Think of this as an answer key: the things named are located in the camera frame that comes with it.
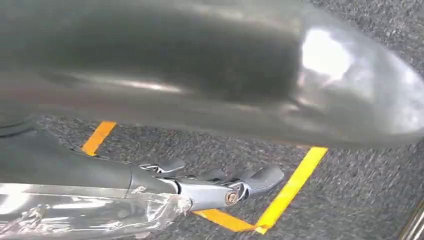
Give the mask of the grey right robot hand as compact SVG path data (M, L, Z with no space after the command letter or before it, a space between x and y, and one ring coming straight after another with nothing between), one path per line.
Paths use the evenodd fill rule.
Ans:
M424 136L424 80L391 50L301 0L3 0L0 181L53 194L185 194L231 186L159 177L63 149L62 115L274 143L388 148Z

